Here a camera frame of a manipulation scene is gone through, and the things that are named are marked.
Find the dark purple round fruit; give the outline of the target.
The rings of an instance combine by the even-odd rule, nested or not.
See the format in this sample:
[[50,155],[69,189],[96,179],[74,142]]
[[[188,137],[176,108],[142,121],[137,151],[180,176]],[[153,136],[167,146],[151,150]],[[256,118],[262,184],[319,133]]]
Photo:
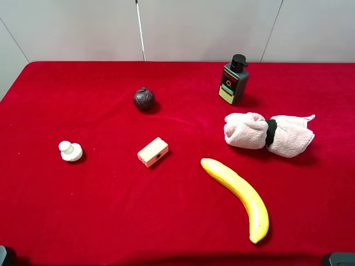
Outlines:
[[133,102],[138,110],[148,111],[155,105],[155,95],[151,90],[142,87],[135,92]]

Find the red velvet tablecloth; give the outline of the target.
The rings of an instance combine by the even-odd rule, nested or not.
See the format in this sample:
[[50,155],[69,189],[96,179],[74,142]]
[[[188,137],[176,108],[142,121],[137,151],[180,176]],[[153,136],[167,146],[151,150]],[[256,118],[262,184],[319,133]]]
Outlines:
[[[251,63],[243,99],[223,63],[33,62],[1,101],[1,244],[19,265],[320,265],[354,251],[354,65]],[[138,110],[146,87],[155,105]],[[233,112],[310,116],[315,139],[282,158],[224,140]],[[146,167],[138,152],[169,151]],[[64,161],[58,145],[83,155]],[[269,216],[249,239],[242,202],[203,169],[220,161]]]

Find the rolled pink towel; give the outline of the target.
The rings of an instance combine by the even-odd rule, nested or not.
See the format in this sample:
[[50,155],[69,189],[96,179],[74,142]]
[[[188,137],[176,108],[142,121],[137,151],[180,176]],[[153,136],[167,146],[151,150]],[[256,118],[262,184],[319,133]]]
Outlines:
[[254,112],[232,113],[225,117],[224,137],[227,144],[243,149],[257,150],[267,148],[276,155],[292,158],[305,151],[315,138],[308,123],[315,115],[306,117],[277,115],[277,129],[274,142],[265,145],[268,125],[262,115]]

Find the black base corner right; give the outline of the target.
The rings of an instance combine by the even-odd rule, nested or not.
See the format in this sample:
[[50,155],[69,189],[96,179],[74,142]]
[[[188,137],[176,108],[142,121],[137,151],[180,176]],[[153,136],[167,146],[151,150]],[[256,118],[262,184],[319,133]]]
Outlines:
[[332,252],[322,258],[322,266],[355,266],[355,252]]

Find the yellow banana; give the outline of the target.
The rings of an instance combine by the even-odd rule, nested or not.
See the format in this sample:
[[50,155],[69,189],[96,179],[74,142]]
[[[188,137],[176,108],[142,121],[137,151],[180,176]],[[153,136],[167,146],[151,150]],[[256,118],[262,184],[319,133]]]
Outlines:
[[262,241],[270,226],[267,208],[257,191],[234,170],[220,161],[202,158],[203,169],[217,182],[230,190],[243,204],[249,220],[249,239],[257,244]]

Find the beige wooden block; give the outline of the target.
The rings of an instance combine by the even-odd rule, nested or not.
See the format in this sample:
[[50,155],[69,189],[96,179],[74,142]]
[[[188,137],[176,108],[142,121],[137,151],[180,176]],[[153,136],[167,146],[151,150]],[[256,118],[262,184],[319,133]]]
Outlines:
[[169,145],[160,137],[157,137],[138,152],[138,159],[146,167],[150,167],[161,159],[168,151]]

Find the black pump soap bottle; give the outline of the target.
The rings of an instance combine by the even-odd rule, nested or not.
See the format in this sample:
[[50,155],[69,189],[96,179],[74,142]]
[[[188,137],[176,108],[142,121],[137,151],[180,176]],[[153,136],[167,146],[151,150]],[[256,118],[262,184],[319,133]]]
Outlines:
[[235,54],[223,67],[219,96],[230,105],[235,105],[242,99],[249,79],[249,73],[245,70],[247,66],[246,57]]

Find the white mushroom-shaped object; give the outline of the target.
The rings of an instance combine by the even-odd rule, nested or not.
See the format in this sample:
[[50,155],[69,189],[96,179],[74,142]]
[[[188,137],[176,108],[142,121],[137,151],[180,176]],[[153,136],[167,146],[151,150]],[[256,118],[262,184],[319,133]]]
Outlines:
[[83,149],[78,143],[62,141],[59,143],[58,148],[64,161],[78,161],[83,155]]

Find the black elastic band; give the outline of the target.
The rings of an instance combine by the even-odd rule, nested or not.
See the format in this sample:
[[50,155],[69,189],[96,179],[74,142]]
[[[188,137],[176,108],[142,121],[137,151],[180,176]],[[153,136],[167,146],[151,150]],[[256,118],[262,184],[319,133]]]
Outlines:
[[277,122],[275,119],[266,120],[268,129],[266,131],[265,145],[270,146],[274,142],[275,132],[277,129]]

